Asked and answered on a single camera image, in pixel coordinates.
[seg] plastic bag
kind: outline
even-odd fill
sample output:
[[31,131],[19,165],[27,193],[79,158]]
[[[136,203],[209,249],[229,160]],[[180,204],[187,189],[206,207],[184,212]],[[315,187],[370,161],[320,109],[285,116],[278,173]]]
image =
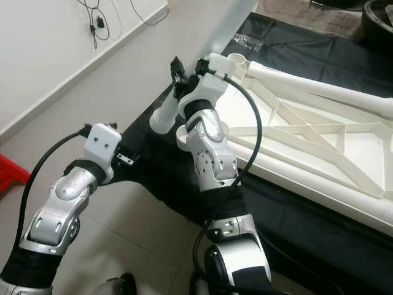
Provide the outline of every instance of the plastic bag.
[[235,34],[232,37],[232,40],[234,40],[235,42],[239,43],[242,46],[245,46],[249,49],[255,50],[255,51],[259,51],[261,49],[261,47],[263,46],[263,41],[253,38],[253,37],[249,37],[243,34]]

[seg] white baseboard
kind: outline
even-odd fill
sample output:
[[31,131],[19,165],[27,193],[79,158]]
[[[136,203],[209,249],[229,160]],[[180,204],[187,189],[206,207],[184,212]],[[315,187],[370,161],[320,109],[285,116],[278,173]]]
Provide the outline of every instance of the white baseboard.
[[[150,17],[146,19],[147,23],[153,23],[166,15],[168,11],[168,3],[159,8]],[[122,47],[134,39],[139,33],[141,33],[148,26],[145,23],[141,23],[137,28],[131,29],[123,37],[119,39],[117,43],[110,46],[103,53],[97,55],[91,63],[81,67],[73,75],[69,76],[63,82],[58,84],[49,94],[46,94],[24,113],[20,114],[16,119],[7,124],[3,129],[0,130],[0,144],[4,144],[16,133],[18,133],[24,126],[28,125],[32,120],[49,108],[54,102],[60,99],[64,94],[74,88],[81,80],[87,77],[90,73],[100,67],[108,58],[113,56]]]

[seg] black object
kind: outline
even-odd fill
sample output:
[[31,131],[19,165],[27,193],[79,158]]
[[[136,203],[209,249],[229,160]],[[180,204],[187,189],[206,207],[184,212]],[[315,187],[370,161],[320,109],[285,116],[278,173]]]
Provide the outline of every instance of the black object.
[[232,273],[233,282],[236,286],[246,288],[271,289],[266,270],[262,266],[240,269]]
[[199,82],[197,75],[186,79],[183,64],[178,57],[171,62],[171,77],[174,85],[173,97],[178,101],[193,91]]
[[215,214],[216,219],[229,218],[247,214],[243,201],[241,186],[210,189],[200,193],[204,199],[204,210],[200,213],[203,220]]
[[214,109],[211,102],[208,100],[194,100],[191,101],[184,107],[184,115],[185,119],[188,121],[192,115],[194,115],[197,111],[201,111],[203,109]]
[[321,6],[350,11],[361,11],[362,4],[365,1],[366,0],[312,0],[313,3]]
[[[204,253],[204,266],[206,269],[206,274],[213,280],[229,284],[227,269],[217,246],[210,246]],[[223,292],[221,290],[209,287],[209,294],[229,294],[229,292]]]
[[0,277],[17,286],[49,288],[62,256],[48,255],[18,248],[13,251]]
[[237,52],[248,60],[289,74],[381,97],[393,97],[393,56],[349,40],[323,36],[258,14],[250,14],[239,34],[260,41],[260,49],[231,40],[222,52]]
[[[255,51],[231,41],[223,54],[341,87],[382,97],[393,96],[393,62],[347,40],[250,14],[239,34],[261,40]],[[170,208],[203,224],[206,199],[199,193],[191,153],[176,146],[176,118],[166,135],[149,130],[149,117],[169,94],[169,86],[123,133],[121,153],[139,160],[121,165],[112,182],[132,180]],[[244,201],[257,227],[280,249],[313,272],[340,285],[345,294],[393,294],[393,239],[258,177],[242,180]],[[273,270],[320,295],[338,294],[262,239]]]
[[159,20],[156,20],[156,21],[153,22],[153,23],[147,23],[147,22],[141,17],[141,15],[138,13],[138,11],[136,10],[133,0],[129,0],[129,1],[130,1],[131,7],[133,8],[135,14],[136,14],[136,15],[139,17],[139,19],[140,19],[145,25],[147,25],[147,26],[155,26],[157,23],[159,23],[159,22],[161,22],[162,20],[166,19],[166,17],[167,17],[168,14],[169,14],[169,8],[168,8],[168,9],[166,10],[166,14],[165,14],[162,18],[160,18]]
[[196,67],[195,67],[195,72],[197,75],[205,75],[209,70],[209,61],[200,59],[198,60]]
[[106,178],[105,171],[97,163],[81,159],[73,160],[64,170],[64,175],[67,175],[74,167],[80,167],[89,171],[97,179],[98,185],[100,185]]
[[101,17],[97,17],[97,27],[98,28],[105,28],[104,20]]
[[385,7],[392,0],[371,0],[363,6],[362,26],[367,44],[375,51],[392,54],[393,27]]
[[123,280],[122,291],[120,295],[136,295],[136,283],[132,274],[126,272],[120,277]]
[[[88,14],[89,28],[90,28],[91,35],[93,36],[94,48],[97,49],[97,46],[98,46],[97,39],[105,41],[105,40],[108,40],[109,36],[111,35],[111,32],[108,27],[108,22],[106,20],[106,16],[104,15],[104,12],[99,8],[99,0],[97,1],[96,6],[87,5],[86,0],[83,0],[83,2],[81,0],[76,0],[76,1],[86,8],[86,11]],[[99,28],[106,27],[107,34],[105,37],[99,36],[96,33],[96,28],[94,26],[94,13],[95,12],[98,12],[102,16],[102,18],[100,16],[97,17],[97,26]]]

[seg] black wire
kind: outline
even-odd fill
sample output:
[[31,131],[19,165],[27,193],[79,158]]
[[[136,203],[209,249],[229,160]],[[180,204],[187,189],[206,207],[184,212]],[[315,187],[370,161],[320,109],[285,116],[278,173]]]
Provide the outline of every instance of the black wire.
[[106,27],[106,30],[107,30],[107,36],[106,36],[105,38],[102,38],[102,37],[100,37],[100,36],[97,35],[96,31],[94,31],[94,34],[95,34],[95,36],[96,36],[99,40],[102,40],[102,41],[108,40],[108,38],[109,38],[109,36],[110,36],[111,33],[110,33],[110,31],[109,31],[108,22],[106,21],[106,16],[104,15],[104,13],[103,13],[103,11],[102,11],[101,9],[99,9],[98,7],[96,7],[96,8],[93,8],[93,9],[91,10],[91,19],[93,19],[93,12],[94,12],[95,10],[97,10],[97,11],[103,16],[103,19],[104,19],[104,21],[105,21],[105,27]]
[[[208,73],[215,75],[215,71],[208,70]],[[224,76],[221,78],[225,82],[228,82],[230,85],[234,86],[236,89],[238,89],[244,97],[247,99],[249,104],[251,105],[251,108],[255,114],[255,119],[257,120],[257,140],[255,142],[255,147],[254,150],[252,151],[252,154],[250,156],[249,161],[247,162],[246,166],[242,170],[242,172],[236,177],[235,181],[232,183],[231,188],[232,190],[238,185],[238,183],[241,181],[241,179],[246,175],[246,173],[249,171],[250,167],[252,166],[252,163],[254,162],[255,158],[257,157],[259,153],[259,148],[260,148],[260,143],[262,141],[262,120],[260,118],[259,110],[257,105],[255,104],[254,100],[248,94],[246,89],[244,89],[241,85],[230,79],[228,76]],[[225,198],[224,202],[225,203],[230,197],[230,193],[227,198]],[[232,285],[227,285],[225,283],[221,283],[219,281],[215,281],[212,278],[208,277],[206,273],[203,271],[202,267],[200,266],[200,263],[198,261],[198,248],[201,243],[201,240],[203,238],[203,235],[206,233],[207,229],[209,228],[210,224],[213,222],[214,218],[217,215],[217,210],[220,208],[220,205],[216,207],[214,210],[212,216],[208,219],[208,221],[204,224],[203,228],[201,229],[200,233],[198,234],[193,250],[192,250],[192,261],[195,267],[195,270],[197,274],[204,279],[209,285],[226,290],[228,292],[232,293],[241,293],[241,294],[260,294],[260,295],[283,295],[283,294],[290,294],[290,293],[285,293],[282,291],[275,291],[275,290],[263,290],[263,289],[255,289],[255,288],[243,288],[239,286],[232,286]]]
[[73,139],[74,137],[77,137],[78,135],[81,135],[81,130],[78,132],[75,132],[71,135],[68,135],[67,137],[64,137],[62,140],[57,142],[55,145],[53,145],[38,161],[36,166],[34,167],[33,171],[30,174],[29,179],[27,180],[25,189],[23,190],[23,195],[22,199],[20,201],[20,209],[19,209],[19,219],[18,219],[18,227],[17,227],[17,235],[15,237],[14,241],[14,246],[12,247],[12,251],[15,251],[20,243],[21,237],[22,237],[22,232],[23,232],[23,223],[25,223],[25,212],[26,212],[26,204],[27,204],[27,199],[30,193],[31,186],[33,185],[33,181],[36,179],[36,176],[45,163],[45,161],[49,158],[51,154],[53,154],[54,151],[56,151],[61,145],[66,143],[67,141]]
[[[100,8],[98,8],[99,7],[99,0],[97,0],[96,6],[87,5],[86,0],[84,0],[83,2],[81,0],[76,0],[76,1],[86,8],[87,15],[88,15],[89,29],[90,29],[91,35],[93,36],[94,48],[97,49],[97,47],[98,47],[97,39],[105,41],[105,40],[108,40],[109,36],[111,35],[111,31],[109,29],[108,22],[106,20],[106,16],[104,15],[103,11]],[[105,21],[105,28],[107,31],[106,37],[100,37],[96,33],[96,27],[94,25],[94,17],[93,17],[93,13],[95,10],[97,10],[103,16],[103,19]]]
[[139,19],[140,19],[145,25],[148,25],[148,26],[155,26],[157,23],[159,23],[160,21],[164,20],[164,19],[168,16],[168,14],[169,14],[169,8],[168,8],[168,9],[166,10],[166,14],[165,14],[161,19],[157,20],[157,21],[154,22],[154,23],[147,23],[147,22],[141,17],[141,15],[138,13],[138,11],[136,10],[136,8],[135,8],[135,6],[134,6],[134,3],[133,3],[133,0],[130,0],[130,4],[131,4],[131,6],[132,6],[134,12],[136,13],[136,15],[139,17]]
[[286,254],[285,252],[283,252],[283,250],[279,249],[275,244],[273,244],[268,238],[266,238],[265,235],[262,234],[262,232],[260,231],[260,229],[257,227],[257,232],[258,235],[260,237],[262,237],[262,240],[267,242],[274,250],[276,250],[278,253],[280,253],[281,255],[283,255],[286,259],[292,261],[294,264],[296,264],[297,266],[299,266],[301,269],[305,270],[308,273],[311,273],[313,276],[320,278],[323,281],[326,281],[327,283],[331,284],[336,290],[337,290],[337,294],[339,295],[345,295],[344,291],[332,280],[329,280],[321,275],[319,275],[316,272],[313,272],[311,269],[309,269],[307,266],[305,266],[304,264],[298,262],[297,260],[295,260],[294,258],[290,257],[288,254]]

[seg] white cylinder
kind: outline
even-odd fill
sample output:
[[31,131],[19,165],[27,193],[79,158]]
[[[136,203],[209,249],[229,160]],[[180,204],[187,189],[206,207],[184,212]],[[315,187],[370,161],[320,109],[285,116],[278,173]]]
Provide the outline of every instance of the white cylinder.
[[184,152],[189,152],[190,149],[187,146],[187,130],[185,129],[185,125],[181,125],[176,130],[176,144],[179,149]]
[[253,61],[248,68],[248,73],[257,79],[265,81],[274,79],[282,82],[283,87],[285,85],[293,86],[306,92],[338,101],[339,103],[347,103],[358,108],[376,112],[387,118],[393,118],[393,98],[380,98],[375,95],[309,80],[279,71],[272,71]]
[[228,55],[228,59],[233,61],[236,66],[247,69],[246,58],[244,57],[244,55],[241,55],[240,53],[231,53],[230,55]]
[[163,104],[150,117],[151,129],[158,134],[168,133],[175,123],[177,116],[177,100],[173,97],[173,89],[165,98]]

